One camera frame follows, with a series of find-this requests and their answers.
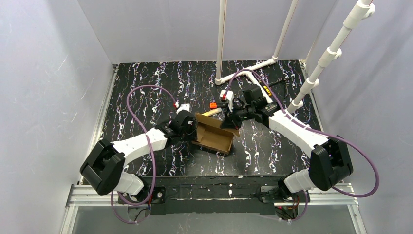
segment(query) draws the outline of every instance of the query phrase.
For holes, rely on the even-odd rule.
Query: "white wall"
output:
[[[308,59],[310,71],[355,2],[338,2]],[[359,199],[368,233],[412,233],[413,5],[374,4],[376,13],[350,33],[342,57],[323,71],[314,93],[325,130],[357,143],[379,169],[379,190]],[[368,192],[373,171],[354,151],[352,160],[350,182],[356,193]]]
[[[0,2],[1,233],[55,234],[112,65],[77,1]]]
[[[219,0],[78,0],[112,63],[216,60]],[[280,59],[305,59],[335,0],[300,0]],[[224,60],[269,59],[291,0],[229,0]]]

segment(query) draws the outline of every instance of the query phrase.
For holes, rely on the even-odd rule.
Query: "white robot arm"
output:
[[[306,130],[308,125],[295,117],[287,117],[276,104],[268,103],[259,85],[243,90],[243,94],[246,104],[234,98],[231,91],[223,98],[225,104],[220,106],[224,107],[225,119],[221,128],[239,129],[243,121],[254,119],[288,138],[310,158],[308,169],[291,173],[278,182],[278,196],[286,199],[293,193],[313,188],[327,191],[353,172],[344,142]]]
[[[168,119],[138,136],[112,143],[100,140],[86,158],[80,173],[99,195],[112,191],[137,195],[144,183],[136,175],[124,172],[124,166],[150,152],[147,136],[154,151],[163,150],[178,141],[196,140],[195,116],[188,110],[188,104],[181,105],[174,119]]]

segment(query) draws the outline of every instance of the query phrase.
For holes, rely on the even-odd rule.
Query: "open cardboard box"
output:
[[[196,113],[195,117],[198,122],[196,128],[197,140],[192,143],[223,154],[229,154],[234,135],[239,137],[240,132],[235,129],[221,129],[222,121],[218,119],[200,113]]]

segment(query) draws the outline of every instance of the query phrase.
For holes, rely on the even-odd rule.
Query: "white pvc pipe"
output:
[[[310,77],[306,79],[305,83],[300,88],[299,93],[288,106],[287,111],[289,113],[293,113],[300,107],[301,100],[310,92],[312,88],[315,87],[315,84],[317,83],[316,81],[318,80],[321,72],[330,64],[331,61],[341,55],[341,50],[339,48],[351,30],[356,27],[361,20],[371,16],[374,11],[375,7],[371,4],[371,0],[357,1],[347,18],[344,20],[343,26],[337,33],[337,36],[319,59],[317,67],[311,73]]]
[[[221,5],[220,5],[220,25],[221,25],[221,13],[222,13],[221,9],[223,8],[222,7],[222,4],[223,4],[222,1],[223,0],[220,0],[220,3],[221,3]],[[274,55],[272,56],[272,58],[270,58],[269,60],[264,61],[262,63],[258,63],[254,66],[246,67],[246,69],[250,69],[250,70],[254,71],[254,70],[260,69],[262,67],[272,65],[277,61],[278,53],[280,52],[282,42],[284,41],[285,35],[287,34],[288,26],[290,25],[291,19],[292,19],[293,14],[294,14],[294,11],[297,7],[297,3],[298,3],[298,0],[293,0],[291,2],[290,9],[288,10],[287,18],[285,19],[284,26],[282,27],[281,34],[280,34],[280,37],[278,38],[278,42],[277,42],[277,45],[275,47]],[[221,42],[220,36],[218,36],[218,46],[220,46],[220,42]],[[221,78],[221,76],[218,76],[218,74],[221,75],[221,63],[222,63],[222,49],[221,49],[221,53],[220,53],[220,48],[218,48],[217,77],[215,78],[215,84],[217,84],[217,85],[221,85],[221,84],[229,81],[234,76],[234,73],[231,74],[231,75],[228,75],[226,77],[223,77],[223,78]],[[238,75],[236,77],[243,76],[243,75],[247,75],[247,72],[240,72],[240,73],[238,73]]]
[[[280,52],[282,42],[284,41],[285,35],[287,34],[288,26],[290,26],[291,19],[293,18],[294,11],[296,10],[298,0],[293,0],[290,5],[290,9],[288,10],[287,18],[284,21],[284,26],[281,30],[281,35],[278,38],[277,46],[275,47],[274,55],[272,56],[273,59],[278,59],[278,53]]]
[[[336,38],[334,38],[334,41],[330,45],[330,50],[332,52],[337,52],[337,50],[340,48],[341,44],[343,44],[344,40],[346,37],[349,35],[351,32],[350,28],[346,28],[343,26],[340,31],[338,32]]]
[[[370,5],[373,1],[372,0],[360,0],[361,3],[363,3],[364,5]]]
[[[216,82],[221,80],[222,52],[224,48],[226,0],[220,0],[219,25],[218,25],[218,52],[217,52],[217,76]]]
[[[246,67],[245,69],[249,69],[249,70],[255,71],[255,70],[257,70],[257,69],[260,69],[260,68],[262,68],[262,67],[265,67],[265,66],[268,66],[268,65],[271,65],[271,64],[274,64],[274,63],[275,63],[275,61],[274,61],[272,58],[270,58],[270,59],[267,60],[267,61],[264,61],[264,62],[255,64],[254,66],[251,66],[251,67]],[[236,77],[240,77],[240,76],[246,75],[247,73],[250,73],[250,72],[240,72],[240,73],[237,74]],[[234,76],[234,74],[231,74],[231,75],[228,75],[228,76],[226,76],[226,77],[221,78],[221,83],[220,83],[220,84],[229,81],[233,76]]]

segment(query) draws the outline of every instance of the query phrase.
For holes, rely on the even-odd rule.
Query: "black speckled mat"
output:
[[[224,61],[223,76],[236,72],[258,61]],[[124,140],[143,131],[132,119],[126,108],[128,92],[142,84],[156,84],[171,91],[179,103],[190,103],[192,112],[209,111],[209,103],[218,99],[227,83],[214,84],[216,64],[213,61],[199,62],[149,62],[122,63],[119,65],[102,137],[109,141]],[[304,82],[297,60],[281,60],[278,63],[257,70],[269,82],[289,76],[292,81],[289,95],[284,100],[284,86],[273,87],[285,107],[291,97],[299,91]],[[231,90],[239,97],[241,89],[250,85],[246,77],[233,82]],[[169,118],[173,113],[172,101],[161,90],[146,88],[131,98],[131,105],[145,127],[150,129],[156,123]],[[319,124],[309,96],[304,107],[296,112],[299,120],[319,129]],[[291,141],[277,132],[270,131],[254,121],[246,121],[240,129],[241,137],[235,138],[230,155],[202,149],[189,143],[179,143],[155,153],[156,174],[159,176],[246,176],[286,175],[308,165],[305,154]],[[128,165],[129,173],[151,175],[150,156],[143,156]]]

